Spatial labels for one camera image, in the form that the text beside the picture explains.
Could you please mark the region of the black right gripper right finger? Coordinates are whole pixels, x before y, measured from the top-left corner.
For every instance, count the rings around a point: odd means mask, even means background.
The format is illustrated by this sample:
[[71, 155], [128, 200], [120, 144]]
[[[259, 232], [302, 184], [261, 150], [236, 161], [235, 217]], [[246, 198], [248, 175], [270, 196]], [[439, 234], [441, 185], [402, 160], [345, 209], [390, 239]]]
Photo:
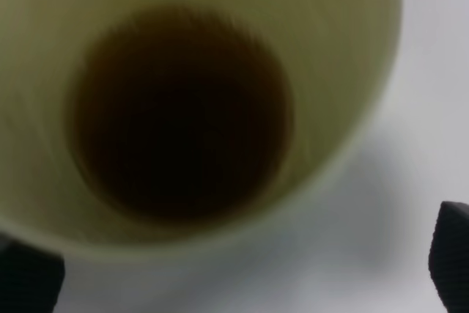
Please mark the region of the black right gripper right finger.
[[442, 202], [429, 251], [428, 268], [448, 312], [468, 311], [468, 205]]

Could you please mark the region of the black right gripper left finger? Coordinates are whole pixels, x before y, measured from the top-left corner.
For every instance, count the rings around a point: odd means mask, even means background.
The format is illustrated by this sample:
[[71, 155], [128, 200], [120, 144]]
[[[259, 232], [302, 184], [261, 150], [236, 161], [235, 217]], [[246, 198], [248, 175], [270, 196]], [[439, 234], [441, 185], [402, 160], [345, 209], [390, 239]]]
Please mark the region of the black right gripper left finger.
[[1, 236], [2, 312], [53, 312], [64, 277], [62, 257]]

